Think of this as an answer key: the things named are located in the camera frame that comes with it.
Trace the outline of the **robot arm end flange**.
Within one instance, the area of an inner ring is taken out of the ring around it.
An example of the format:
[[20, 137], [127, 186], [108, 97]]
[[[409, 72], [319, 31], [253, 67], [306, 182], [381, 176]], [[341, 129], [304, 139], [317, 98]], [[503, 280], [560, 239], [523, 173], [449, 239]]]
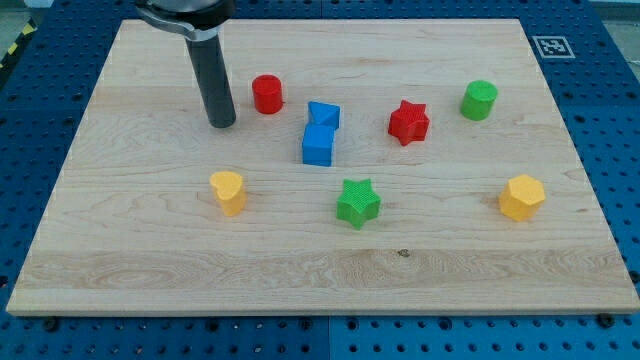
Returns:
[[134, 5], [152, 27], [195, 42], [217, 36], [236, 11], [235, 0], [135, 0]]

